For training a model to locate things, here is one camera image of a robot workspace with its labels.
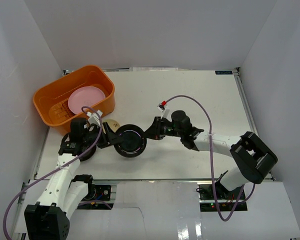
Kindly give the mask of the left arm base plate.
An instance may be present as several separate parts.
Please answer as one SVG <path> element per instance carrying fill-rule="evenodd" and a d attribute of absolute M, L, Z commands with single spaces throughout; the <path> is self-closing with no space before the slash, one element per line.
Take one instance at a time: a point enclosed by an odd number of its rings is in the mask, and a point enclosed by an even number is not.
<path fill-rule="evenodd" d="M 89 202 L 89 204 L 96 205 L 99 201 L 109 201 L 111 199 L 111 185 L 104 184 L 92 184 L 92 190 L 88 195 L 82 199 L 83 202 Z"/>

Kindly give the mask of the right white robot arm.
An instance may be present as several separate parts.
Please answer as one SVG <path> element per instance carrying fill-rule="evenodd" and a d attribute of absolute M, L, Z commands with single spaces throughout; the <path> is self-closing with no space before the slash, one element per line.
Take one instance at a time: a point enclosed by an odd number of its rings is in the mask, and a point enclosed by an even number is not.
<path fill-rule="evenodd" d="M 261 184 L 278 162 L 274 152 L 255 133 L 247 131 L 240 136 L 208 133 L 193 126 L 182 110 L 174 111 L 171 120 L 156 116 L 145 136 L 152 140 L 178 137 L 189 150 L 212 151 L 233 158 L 236 166 L 222 173 L 213 187 L 216 195 L 223 200 L 247 183 Z"/>

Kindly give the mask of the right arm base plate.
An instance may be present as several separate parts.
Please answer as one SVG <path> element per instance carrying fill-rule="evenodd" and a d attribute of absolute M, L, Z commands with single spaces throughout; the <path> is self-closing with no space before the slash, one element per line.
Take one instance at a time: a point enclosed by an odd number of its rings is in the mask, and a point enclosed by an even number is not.
<path fill-rule="evenodd" d="M 230 212 L 235 205 L 236 199 L 240 192 L 240 187 L 237 187 L 234 191 L 231 192 L 229 196 L 221 196 L 217 193 L 217 201 L 221 212 Z M 212 186 L 210 184 L 199 184 L 196 192 L 199 196 L 199 206 L 201 213 L 208 212 L 217 212 L 216 203 L 213 196 Z M 248 210 L 246 202 L 243 202 L 246 199 L 245 192 L 243 191 L 239 203 L 237 204 L 234 211 L 245 212 Z"/>

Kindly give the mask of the pink plastic plate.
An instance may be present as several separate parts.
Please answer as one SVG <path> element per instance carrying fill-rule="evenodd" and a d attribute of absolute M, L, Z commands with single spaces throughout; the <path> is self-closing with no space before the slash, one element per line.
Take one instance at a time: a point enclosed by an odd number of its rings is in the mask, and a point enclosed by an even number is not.
<path fill-rule="evenodd" d="M 104 92 L 94 86 L 84 86 L 75 90 L 68 98 L 68 108 L 73 114 L 82 112 L 83 106 L 91 107 L 106 98 Z"/>

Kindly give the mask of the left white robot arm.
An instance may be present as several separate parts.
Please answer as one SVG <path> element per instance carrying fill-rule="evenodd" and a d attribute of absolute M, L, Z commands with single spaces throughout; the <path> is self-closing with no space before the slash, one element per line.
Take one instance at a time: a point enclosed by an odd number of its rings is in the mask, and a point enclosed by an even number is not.
<path fill-rule="evenodd" d="M 70 231 L 70 218 L 81 202 L 103 199 L 90 174 L 77 175 L 80 164 L 89 160 L 98 148 L 103 149 L 121 140 L 107 122 L 75 118 L 65 134 L 57 154 L 55 169 L 42 194 L 24 210 L 30 240 L 65 240 Z"/>

